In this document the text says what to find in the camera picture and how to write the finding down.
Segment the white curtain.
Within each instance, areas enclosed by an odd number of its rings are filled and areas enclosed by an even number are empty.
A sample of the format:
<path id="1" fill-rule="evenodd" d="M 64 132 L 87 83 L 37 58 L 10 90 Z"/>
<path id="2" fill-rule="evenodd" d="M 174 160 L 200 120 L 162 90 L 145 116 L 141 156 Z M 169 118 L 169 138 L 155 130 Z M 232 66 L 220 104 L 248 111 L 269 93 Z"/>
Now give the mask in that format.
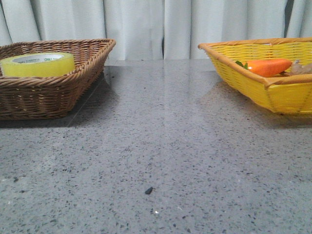
<path id="1" fill-rule="evenodd" d="M 203 42 L 312 34 L 309 0 L 3 0 L 0 43 L 109 38 L 115 60 L 202 59 Z"/>

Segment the yellow tape roll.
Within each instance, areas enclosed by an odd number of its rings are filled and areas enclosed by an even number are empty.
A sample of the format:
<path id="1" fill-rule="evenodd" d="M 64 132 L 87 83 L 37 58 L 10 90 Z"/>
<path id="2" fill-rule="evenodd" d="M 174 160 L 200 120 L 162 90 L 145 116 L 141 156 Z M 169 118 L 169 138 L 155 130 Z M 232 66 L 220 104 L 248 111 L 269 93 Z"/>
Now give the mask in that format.
<path id="1" fill-rule="evenodd" d="M 5 77 L 57 77 L 73 71 L 75 61 L 70 53 L 35 53 L 2 59 L 0 68 Z"/>

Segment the orange toy carrot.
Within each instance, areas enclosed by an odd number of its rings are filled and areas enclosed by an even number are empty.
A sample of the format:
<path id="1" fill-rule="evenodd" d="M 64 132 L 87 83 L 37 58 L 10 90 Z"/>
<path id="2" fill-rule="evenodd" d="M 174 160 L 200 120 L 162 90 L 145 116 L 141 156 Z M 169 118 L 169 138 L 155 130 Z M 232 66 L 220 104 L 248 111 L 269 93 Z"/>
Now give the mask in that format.
<path id="1" fill-rule="evenodd" d="M 266 78 L 285 72 L 292 65 L 290 60 L 284 58 L 250 60 L 245 63 L 237 60 L 235 63 L 254 74 Z"/>

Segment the yellow woven basket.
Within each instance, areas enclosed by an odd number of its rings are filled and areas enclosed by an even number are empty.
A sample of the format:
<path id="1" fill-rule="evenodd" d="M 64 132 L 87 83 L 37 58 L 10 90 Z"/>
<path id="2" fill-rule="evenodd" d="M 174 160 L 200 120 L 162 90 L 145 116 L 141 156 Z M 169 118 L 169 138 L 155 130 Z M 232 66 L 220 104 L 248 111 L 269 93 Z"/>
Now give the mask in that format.
<path id="1" fill-rule="evenodd" d="M 216 72 L 232 88 L 257 105 L 274 113 L 310 114 L 312 112 L 312 76 L 265 78 L 236 64 L 254 59 L 312 61 L 312 39 L 273 38 L 201 43 L 198 45 L 210 57 Z"/>

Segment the brown wicker basket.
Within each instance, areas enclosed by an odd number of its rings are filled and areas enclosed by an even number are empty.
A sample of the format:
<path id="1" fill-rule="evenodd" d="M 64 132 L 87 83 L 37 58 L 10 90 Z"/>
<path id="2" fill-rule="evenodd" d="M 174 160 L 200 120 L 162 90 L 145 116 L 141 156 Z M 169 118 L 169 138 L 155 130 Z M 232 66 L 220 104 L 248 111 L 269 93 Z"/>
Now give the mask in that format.
<path id="1" fill-rule="evenodd" d="M 66 52 L 75 69 L 52 78 L 0 77 L 1 120 L 54 119 L 66 116 L 99 77 L 116 45 L 114 39 L 67 39 L 17 42 L 0 48 L 1 59 L 32 53 Z"/>

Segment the small black debris chip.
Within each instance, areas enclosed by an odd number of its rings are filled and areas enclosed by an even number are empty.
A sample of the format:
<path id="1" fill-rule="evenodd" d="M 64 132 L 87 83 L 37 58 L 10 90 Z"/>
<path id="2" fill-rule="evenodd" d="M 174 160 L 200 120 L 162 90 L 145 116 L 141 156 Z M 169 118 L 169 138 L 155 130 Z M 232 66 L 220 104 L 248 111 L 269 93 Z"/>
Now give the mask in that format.
<path id="1" fill-rule="evenodd" d="M 150 188 L 148 188 L 146 191 L 145 191 L 145 194 L 146 195 L 150 195 L 151 194 L 151 192 L 153 191 L 153 187 L 150 187 Z"/>

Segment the beige ginger root piece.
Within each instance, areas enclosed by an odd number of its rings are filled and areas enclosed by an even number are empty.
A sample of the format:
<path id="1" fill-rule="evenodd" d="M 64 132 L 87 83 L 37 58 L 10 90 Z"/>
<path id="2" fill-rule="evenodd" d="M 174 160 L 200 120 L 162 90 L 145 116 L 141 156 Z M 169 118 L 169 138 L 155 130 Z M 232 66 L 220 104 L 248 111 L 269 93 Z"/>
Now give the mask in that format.
<path id="1" fill-rule="evenodd" d="M 289 72 L 285 72 L 285 76 L 294 76 L 294 75 L 304 75 L 304 74 L 311 74 L 312 73 L 312 64 L 309 63 L 307 65 L 302 65 L 300 60 L 295 60 Z"/>

